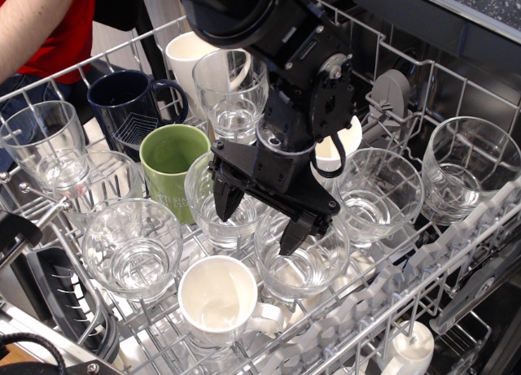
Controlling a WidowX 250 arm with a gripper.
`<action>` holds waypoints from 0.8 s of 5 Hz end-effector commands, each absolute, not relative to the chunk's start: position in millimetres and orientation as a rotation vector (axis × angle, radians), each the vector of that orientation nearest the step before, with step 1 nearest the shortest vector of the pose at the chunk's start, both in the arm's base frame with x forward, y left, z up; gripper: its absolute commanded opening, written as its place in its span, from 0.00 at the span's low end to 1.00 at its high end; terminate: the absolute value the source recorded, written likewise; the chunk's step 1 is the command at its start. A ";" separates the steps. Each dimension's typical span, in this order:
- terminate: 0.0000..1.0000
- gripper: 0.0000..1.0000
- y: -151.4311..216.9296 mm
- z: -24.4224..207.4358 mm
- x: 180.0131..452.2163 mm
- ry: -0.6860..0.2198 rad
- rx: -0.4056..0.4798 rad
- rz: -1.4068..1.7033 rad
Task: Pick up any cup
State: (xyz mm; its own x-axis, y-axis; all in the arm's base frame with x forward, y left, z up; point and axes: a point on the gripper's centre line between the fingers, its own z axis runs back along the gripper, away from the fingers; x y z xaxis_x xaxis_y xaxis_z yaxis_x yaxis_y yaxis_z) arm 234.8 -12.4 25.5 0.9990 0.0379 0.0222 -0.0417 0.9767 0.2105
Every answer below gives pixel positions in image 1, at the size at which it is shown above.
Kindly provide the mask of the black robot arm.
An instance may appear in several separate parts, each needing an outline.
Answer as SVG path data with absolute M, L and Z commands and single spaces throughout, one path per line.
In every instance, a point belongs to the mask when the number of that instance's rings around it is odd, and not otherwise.
M 244 195 L 259 199 L 288 216 L 280 254 L 291 255 L 340 209 L 315 178 L 315 146 L 330 137 L 341 147 L 351 125 L 350 41 L 312 0 L 181 1 L 198 37 L 245 49 L 270 73 L 256 143 L 214 142 L 208 168 L 218 216 L 228 220 Z

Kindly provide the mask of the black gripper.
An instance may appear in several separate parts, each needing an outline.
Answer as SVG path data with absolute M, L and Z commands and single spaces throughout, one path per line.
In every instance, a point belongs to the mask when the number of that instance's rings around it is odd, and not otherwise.
M 216 140 L 208 165 L 218 217 L 226 222 L 245 194 L 289 216 L 279 254 L 292 255 L 309 233 L 325 233 L 339 203 L 312 174 L 309 154 L 279 155 L 263 146 Z M 313 223 L 299 220 L 311 216 Z

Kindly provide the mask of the person forearm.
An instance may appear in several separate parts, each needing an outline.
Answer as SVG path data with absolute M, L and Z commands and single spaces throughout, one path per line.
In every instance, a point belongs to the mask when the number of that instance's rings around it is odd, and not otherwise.
M 6 0 L 1 5 L 1 80 L 17 72 L 44 44 L 73 0 Z

